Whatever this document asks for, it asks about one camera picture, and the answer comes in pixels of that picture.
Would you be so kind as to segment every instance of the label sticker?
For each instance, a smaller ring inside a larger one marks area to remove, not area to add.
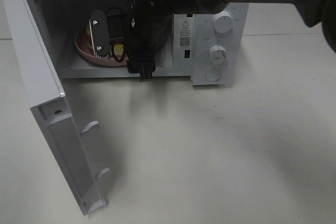
[[[191,48],[193,24],[194,18],[180,18],[180,47]]]

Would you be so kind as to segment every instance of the white table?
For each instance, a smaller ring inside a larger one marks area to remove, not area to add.
[[[336,55],[320,27],[282,8],[272,22],[274,7],[252,6],[231,88],[65,81],[79,124],[84,109],[101,122],[109,141],[91,147],[115,174],[109,206],[87,217],[28,110],[12,42],[0,39],[0,223],[333,223]]]

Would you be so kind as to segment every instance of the white microwave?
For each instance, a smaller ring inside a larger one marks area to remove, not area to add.
[[[78,129],[62,80],[139,76],[125,66],[87,61],[74,43],[94,9],[124,8],[126,2],[4,0],[30,109],[84,215],[106,204],[99,178],[110,170],[90,163],[82,139],[94,139],[91,129],[99,122]],[[190,76],[193,85],[230,85],[247,11],[248,4],[233,3],[216,15],[174,15],[169,39],[155,57],[153,76]]]

